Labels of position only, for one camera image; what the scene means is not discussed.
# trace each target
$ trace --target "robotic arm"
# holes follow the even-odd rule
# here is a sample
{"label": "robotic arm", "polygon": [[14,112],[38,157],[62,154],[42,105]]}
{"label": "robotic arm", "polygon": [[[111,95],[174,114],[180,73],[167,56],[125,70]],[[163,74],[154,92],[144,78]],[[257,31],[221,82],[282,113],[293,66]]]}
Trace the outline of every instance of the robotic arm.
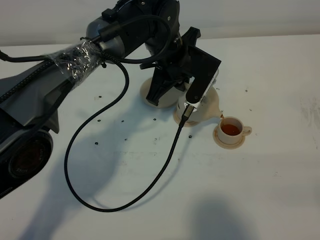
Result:
{"label": "robotic arm", "polygon": [[[119,62],[154,68],[146,99],[155,106],[171,88],[184,91],[185,83],[194,77],[186,104],[197,109],[214,83],[221,61],[195,47],[200,30],[191,27],[180,36],[179,12],[176,0],[119,0],[88,25],[85,39]],[[142,44],[152,57],[125,58]],[[61,73],[65,69],[45,56],[11,58],[0,51],[0,59],[44,60],[19,75],[0,79],[1,199],[46,165],[53,149],[49,131],[59,132],[57,108],[80,82],[70,81]],[[104,61],[97,57],[94,69],[106,67]]]}

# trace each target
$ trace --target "plastic wrap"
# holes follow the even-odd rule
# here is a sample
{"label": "plastic wrap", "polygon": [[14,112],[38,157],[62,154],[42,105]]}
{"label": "plastic wrap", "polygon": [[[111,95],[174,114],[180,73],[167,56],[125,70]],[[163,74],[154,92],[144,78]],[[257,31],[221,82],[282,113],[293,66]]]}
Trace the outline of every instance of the plastic wrap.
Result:
{"label": "plastic wrap", "polygon": [[89,40],[71,45],[60,51],[48,54],[48,57],[59,67],[62,74],[74,85],[79,86],[103,60],[99,55],[101,50]]}

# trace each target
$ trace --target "white wall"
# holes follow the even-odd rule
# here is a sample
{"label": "white wall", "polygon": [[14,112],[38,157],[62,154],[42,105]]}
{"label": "white wall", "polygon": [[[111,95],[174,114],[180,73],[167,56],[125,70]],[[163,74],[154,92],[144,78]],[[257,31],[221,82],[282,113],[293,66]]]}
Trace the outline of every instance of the white wall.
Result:
{"label": "white wall", "polygon": [[[1,0],[0,45],[72,43],[116,0]],[[181,0],[203,38],[320,33],[320,0]]]}

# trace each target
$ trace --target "white tabletop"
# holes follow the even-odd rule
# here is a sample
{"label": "white tabletop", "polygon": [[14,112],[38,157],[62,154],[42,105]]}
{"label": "white tabletop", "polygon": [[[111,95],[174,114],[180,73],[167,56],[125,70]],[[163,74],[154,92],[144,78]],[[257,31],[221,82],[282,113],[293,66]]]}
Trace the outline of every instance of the white tabletop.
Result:
{"label": "white tabletop", "polygon": [[[77,202],[63,169],[73,133],[124,86],[116,66],[100,67],[59,108],[60,133],[52,133],[45,168],[0,200],[0,239],[320,239],[319,43],[320,35],[199,40],[197,47],[222,60],[215,85],[220,109],[253,133],[242,147],[226,150],[212,138],[214,119],[184,128],[154,189],[115,213]],[[63,47],[1,50],[28,56]],[[142,47],[131,57],[147,56]],[[0,77],[32,65],[1,62]],[[75,190],[98,207],[119,207],[138,196],[163,166],[178,128],[173,108],[154,109],[140,99],[140,86],[153,70],[126,68],[127,95],[93,120],[70,152]]]}

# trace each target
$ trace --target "white table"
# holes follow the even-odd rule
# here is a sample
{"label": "white table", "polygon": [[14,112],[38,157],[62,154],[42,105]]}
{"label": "white table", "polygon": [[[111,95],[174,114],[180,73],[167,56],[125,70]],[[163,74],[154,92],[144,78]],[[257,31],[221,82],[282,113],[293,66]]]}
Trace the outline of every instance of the white table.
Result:
{"label": "white table", "polygon": [[[214,120],[184,128],[167,171],[142,201],[115,213],[82,206],[65,181],[67,145],[124,86],[116,66],[99,68],[60,107],[49,163],[0,201],[0,239],[320,239],[320,35],[208,39],[197,46],[222,60],[215,87],[224,115],[253,128],[241,148],[214,143]],[[28,56],[63,47],[1,50]],[[147,56],[144,47],[133,54]],[[32,64],[1,62],[0,77]],[[164,164],[178,128],[172,108],[153,109],[140,99],[153,70],[126,68],[127,95],[80,133],[70,153],[71,181],[95,206],[118,207],[138,196]]]}

